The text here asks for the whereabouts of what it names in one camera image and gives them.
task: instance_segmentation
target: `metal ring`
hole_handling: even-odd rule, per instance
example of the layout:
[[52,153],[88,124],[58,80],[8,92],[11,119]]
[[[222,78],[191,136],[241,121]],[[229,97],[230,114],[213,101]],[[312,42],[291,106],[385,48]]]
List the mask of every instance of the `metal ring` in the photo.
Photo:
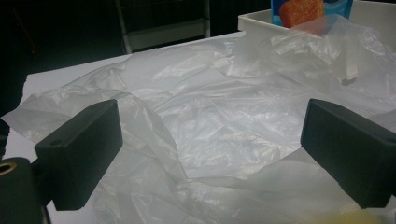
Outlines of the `metal ring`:
[[13,161],[6,161],[3,163],[0,163],[0,175],[6,175],[9,172],[15,170],[17,168],[18,164]]

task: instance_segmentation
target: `blue package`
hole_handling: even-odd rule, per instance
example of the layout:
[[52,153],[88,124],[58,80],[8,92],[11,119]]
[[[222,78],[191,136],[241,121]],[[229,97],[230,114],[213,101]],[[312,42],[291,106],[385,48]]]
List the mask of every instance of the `blue package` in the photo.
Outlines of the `blue package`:
[[272,22],[290,28],[330,14],[338,14],[349,19],[352,3],[353,0],[272,0]]

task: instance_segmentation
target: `orange sponge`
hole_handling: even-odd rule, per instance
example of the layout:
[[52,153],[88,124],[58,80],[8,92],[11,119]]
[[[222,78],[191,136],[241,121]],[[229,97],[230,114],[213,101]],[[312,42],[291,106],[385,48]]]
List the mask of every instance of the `orange sponge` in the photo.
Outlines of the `orange sponge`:
[[324,16],[323,0],[290,0],[282,4],[279,16],[287,28],[313,21]]

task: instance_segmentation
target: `plastic wrinkle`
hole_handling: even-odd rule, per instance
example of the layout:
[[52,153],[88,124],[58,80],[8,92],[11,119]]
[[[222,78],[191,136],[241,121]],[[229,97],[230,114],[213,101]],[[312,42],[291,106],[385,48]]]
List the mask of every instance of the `plastic wrinkle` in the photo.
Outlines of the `plastic wrinkle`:
[[[86,106],[118,100],[124,145],[92,195],[101,223],[318,223],[359,207],[300,148],[308,100],[394,131],[395,58],[371,28],[330,16],[259,42],[136,53],[3,120],[38,142]],[[392,223],[394,204],[369,211]]]

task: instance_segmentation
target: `dark background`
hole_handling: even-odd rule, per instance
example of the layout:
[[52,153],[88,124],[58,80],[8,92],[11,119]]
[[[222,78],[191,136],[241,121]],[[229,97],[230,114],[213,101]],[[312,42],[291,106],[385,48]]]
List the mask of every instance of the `dark background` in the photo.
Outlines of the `dark background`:
[[[204,0],[120,4],[127,32],[204,16]],[[211,0],[211,35],[236,32],[238,15],[270,7],[269,0]],[[2,0],[0,28],[0,117],[18,106],[27,75],[125,54],[115,0]],[[0,158],[7,135],[0,120]]]

